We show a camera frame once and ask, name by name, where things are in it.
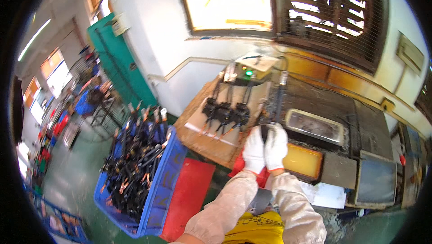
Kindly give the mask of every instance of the green floor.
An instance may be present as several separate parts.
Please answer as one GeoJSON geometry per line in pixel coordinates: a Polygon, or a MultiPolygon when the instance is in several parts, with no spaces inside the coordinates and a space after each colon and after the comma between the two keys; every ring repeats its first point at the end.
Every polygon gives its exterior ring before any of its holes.
{"type": "MultiPolygon", "coordinates": [[[[86,123],[72,151],[59,142],[52,149],[52,161],[43,183],[46,199],[76,213],[86,222],[86,232],[95,244],[166,243],[154,236],[132,239],[112,223],[94,204],[93,192],[99,169],[108,155],[111,140],[103,140],[86,123]]],[[[228,180],[228,169],[217,166],[204,203],[211,202],[228,180]]],[[[405,218],[405,213],[365,216],[352,222],[338,243],[389,243],[405,218]]]]}

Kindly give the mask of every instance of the teal door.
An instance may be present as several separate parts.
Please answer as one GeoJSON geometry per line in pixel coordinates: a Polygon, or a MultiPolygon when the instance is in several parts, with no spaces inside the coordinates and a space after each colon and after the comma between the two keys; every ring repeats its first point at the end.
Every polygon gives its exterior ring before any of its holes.
{"type": "Polygon", "coordinates": [[[111,13],[87,29],[102,68],[125,104],[131,102],[137,106],[143,100],[141,108],[156,105],[156,99],[138,70],[123,36],[114,36],[111,28],[113,17],[111,13]]]}

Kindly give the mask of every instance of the hand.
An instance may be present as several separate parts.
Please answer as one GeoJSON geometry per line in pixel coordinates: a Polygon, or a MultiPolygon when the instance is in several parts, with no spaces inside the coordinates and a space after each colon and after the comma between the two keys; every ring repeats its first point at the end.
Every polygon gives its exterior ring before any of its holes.
{"type": "Polygon", "coordinates": [[[288,136],[279,123],[268,124],[268,135],[264,146],[264,158],[269,171],[284,169],[282,159],[288,153],[288,136]]]}
{"type": "Polygon", "coordinates": [[[245,160],[243,170],[249,170],[256,174],[261,173],[264,168],[264,142],[261,137],[261,127],[252,128],[243,148],[243,159],[245,160]]]}

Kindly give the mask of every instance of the blue shirt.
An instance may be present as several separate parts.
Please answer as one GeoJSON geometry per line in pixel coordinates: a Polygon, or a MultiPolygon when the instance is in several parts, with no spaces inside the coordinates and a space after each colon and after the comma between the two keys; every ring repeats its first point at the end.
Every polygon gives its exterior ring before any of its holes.
{"type": "Polygon", "coordinates": [[[91,105],[87,101],[88,94],[89,94],[89,90],[84,91],[83,95],[81,96],[81,98],[79,99],[79,101],[76,103],[75,106],[75,112],[77,112],[81,116],[84,114],[93,113],[97,108],[97,105],[91,105]]]}

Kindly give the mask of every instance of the window louver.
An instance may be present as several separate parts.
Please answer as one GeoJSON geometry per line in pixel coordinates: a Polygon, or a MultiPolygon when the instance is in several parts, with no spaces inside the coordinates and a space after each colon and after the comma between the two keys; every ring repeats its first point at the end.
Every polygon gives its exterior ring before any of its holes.
{"type": "Polygon", "coordinates": [[[279,0],[278,41],[375,73],[387,32],[387,0],[279,0]]]}

